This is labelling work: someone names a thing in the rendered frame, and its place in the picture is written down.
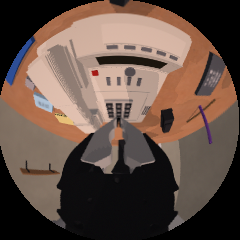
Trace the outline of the beige desk phone body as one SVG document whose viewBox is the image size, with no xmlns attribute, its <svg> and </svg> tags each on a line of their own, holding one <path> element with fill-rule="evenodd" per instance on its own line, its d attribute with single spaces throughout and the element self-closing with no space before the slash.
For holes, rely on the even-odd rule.
<svg viewBox="0 0 240 240">
<path fill-rule="evenodd" d="M 82 97 L 100 125 L 115 117 L 142 122 L 167 75 L 183 67 L 191 43 L 163 21 L 113 13 L 73 22 L 40 45 L 37 55 L 67 46 Z"/>
</svg>

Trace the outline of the beige telephone handset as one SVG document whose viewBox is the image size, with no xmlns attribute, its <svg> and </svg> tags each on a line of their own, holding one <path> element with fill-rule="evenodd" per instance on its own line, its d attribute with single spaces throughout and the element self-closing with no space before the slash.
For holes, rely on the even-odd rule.
<svg viewBox="0 0 240 240">
<path fill-rule="evenodd" d="M 100 128 L 97 116 L 91 114 L 82 97 L 82 85 L 67 46 L 58 44 L 46 50 L 28 66 L 26 73 L 46 99 L 84 133 Z"/>
</svg>

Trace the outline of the yellow sticky note pad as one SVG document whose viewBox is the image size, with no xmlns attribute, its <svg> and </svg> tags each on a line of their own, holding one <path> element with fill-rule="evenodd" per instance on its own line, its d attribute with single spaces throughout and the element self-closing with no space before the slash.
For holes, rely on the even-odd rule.
<svg viewBox="0 0 240 240">
<path fill-rule="evenodd" d="M 67 117 L 65 114 L 55 113 L 55 116 L 60 123 L 74 125 L 73 121 L 71 121 L 71 119 Z"/>
</svg>

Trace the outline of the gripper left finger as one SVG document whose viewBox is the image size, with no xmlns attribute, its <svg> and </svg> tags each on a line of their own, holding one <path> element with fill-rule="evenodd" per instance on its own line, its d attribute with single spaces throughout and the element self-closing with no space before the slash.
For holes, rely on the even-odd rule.
<svg viewBox="0 0 240 240">
<path fill-rule="evenodd" d="M 61 179 L 57 184 L 58 189 L 62 190 L 64 184 L 77 174 L 93 172 L 94 166 L 100 166 L 103 173 L 106 173 L 107 166 L 112 163 L 111 141 L 115 137 L 118 118 L 115 117 L 94 133 L 90 133 L 73 149 L 64 164 Z"/>
</svg>

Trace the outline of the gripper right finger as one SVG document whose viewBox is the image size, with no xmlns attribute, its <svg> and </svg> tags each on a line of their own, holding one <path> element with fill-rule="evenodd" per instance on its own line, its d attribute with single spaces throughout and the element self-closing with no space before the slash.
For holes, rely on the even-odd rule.
<svg viewBox="0 0 240 240">
<path fill-rule="evenodd" d="M 123 126 L 123 127 L 122 127 Z M 142 173 L 152 173 L 164 178 L 177 191 L 173 168 L 165 152 L 146 134 L 119 117 L 124 145 L 124 163 L 129 166 L 130 174 L 135 167 L 142 167 Z"/>
</svg>

